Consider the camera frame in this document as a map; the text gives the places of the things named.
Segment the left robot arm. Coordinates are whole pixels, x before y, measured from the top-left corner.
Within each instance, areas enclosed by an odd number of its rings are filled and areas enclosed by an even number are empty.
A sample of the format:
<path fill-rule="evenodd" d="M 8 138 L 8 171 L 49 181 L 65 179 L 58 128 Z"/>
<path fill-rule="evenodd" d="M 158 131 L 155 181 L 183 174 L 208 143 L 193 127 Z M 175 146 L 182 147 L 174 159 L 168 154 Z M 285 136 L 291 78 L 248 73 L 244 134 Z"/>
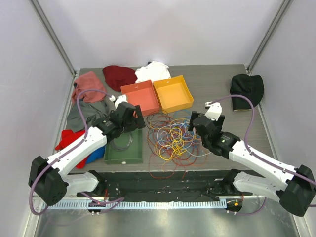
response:
<path fill-rule="evenodd" d="M 57 204 L 64 196 L 81 192 L 100 197 L 106 182 L 96 171 L 71 175 L 70 171 L 93 151 L 107 145 L 124 133 L 145 127 L 139 105 L 121 102 L 114 111 L 100 118 L 82 135 L 63 150 L 42 158 L 31 165 L 29 186 L 47 206 Z"/>

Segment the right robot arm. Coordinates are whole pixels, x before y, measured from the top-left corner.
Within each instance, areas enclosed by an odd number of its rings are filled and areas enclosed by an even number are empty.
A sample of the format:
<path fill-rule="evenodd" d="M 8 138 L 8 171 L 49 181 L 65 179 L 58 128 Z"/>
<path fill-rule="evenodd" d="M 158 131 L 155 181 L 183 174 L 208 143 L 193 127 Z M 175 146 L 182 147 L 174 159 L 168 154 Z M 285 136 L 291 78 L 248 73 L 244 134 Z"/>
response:
<path fill-rule="evenodd" d="M 316 196 L 313 172 L 305 165 L 296 168 L 275 160 L 254 148 L 247 148 L 239 137 L 222 131 L 225 117 L 211 120 L 193 111 L 189 131 L 195 131 L 202 145 L 217 156 L 240 163 L 258 173 L 252 176 L 232 170 L 223 182 L 225 193 L 238 191 L 264 196 L 278 202 L 289 213 L 303 217 Z"/>

